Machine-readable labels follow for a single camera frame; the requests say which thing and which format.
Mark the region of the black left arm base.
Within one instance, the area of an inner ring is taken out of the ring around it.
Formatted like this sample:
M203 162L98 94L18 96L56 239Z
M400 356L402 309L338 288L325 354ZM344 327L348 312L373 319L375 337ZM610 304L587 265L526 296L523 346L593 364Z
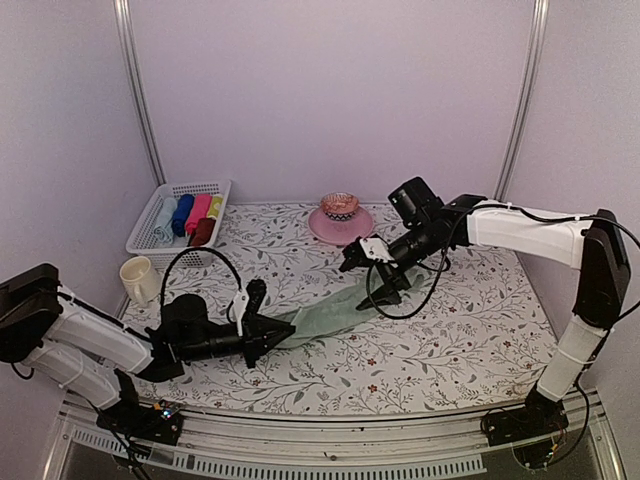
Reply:
M176 446L182 433L183 416L164 400L153 406L139 402L133 381L119 369L118 401L109 408L98 409L96 425L127 438L136 438Z

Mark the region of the dark red towel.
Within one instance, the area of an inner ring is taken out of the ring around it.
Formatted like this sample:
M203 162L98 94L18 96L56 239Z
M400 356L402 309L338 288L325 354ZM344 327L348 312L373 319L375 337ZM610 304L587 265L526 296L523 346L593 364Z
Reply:
M189 246L200 247L207 244L212 237L215 225L216 220L214 218L201 218L190 236Z

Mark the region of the green panda towel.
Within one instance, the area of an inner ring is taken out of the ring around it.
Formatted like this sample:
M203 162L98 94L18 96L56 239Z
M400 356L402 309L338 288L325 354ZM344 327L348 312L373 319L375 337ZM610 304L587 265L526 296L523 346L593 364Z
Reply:
M315 303L276 315L276 320L295 327L295 332L277 344L276 349L294 349L374 319L378 316L375 309L356 309L366 298L366 279L363 278L357 284L338 290Z

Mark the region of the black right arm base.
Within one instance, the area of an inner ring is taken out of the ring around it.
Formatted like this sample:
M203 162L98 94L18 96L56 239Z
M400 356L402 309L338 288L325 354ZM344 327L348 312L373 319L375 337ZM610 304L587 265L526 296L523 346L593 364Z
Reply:
M542 469L550 465L559 448L559 441L552 440L550 436L554 433L563 436L568 426L563 402L549 400L535 388L529 392L523 406L488 412L480 421L480 429L490 446L546 436L543 441L515 448L515 459L529 469Z

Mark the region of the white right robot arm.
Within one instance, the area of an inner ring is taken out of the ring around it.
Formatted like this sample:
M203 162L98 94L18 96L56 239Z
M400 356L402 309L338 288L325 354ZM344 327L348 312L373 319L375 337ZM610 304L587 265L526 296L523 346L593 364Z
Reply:
M380 311L397 305L409 288L406 271L422 260L467 246L498 247L533 255L579 271L572 318L557 351L517 415L517 427L537 436L556 417L559 402L595 360L614 325L626 317L622 306L631 279L623 235L615 215L560 214L527 210L484 196L463 194L445 203L415 177L388 197L406 233L387 243L377 236L357 238L344 251L342 270L377 272L382 285L368 289L359 309Z

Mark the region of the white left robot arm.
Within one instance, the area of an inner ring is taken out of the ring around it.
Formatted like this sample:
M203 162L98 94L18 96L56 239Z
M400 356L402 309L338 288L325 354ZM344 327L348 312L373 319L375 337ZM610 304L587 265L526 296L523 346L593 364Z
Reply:
M164 383L194 361L243 356L252 368L292 336L291 323L260 314L263 281L240 289L226 324L209 320L206 302L182 294L160 309L159 327L138 332L63 288L44 263L1 284L1 360L39 370L102 409L128 434L148 426L148 412L122 394L134 377Z

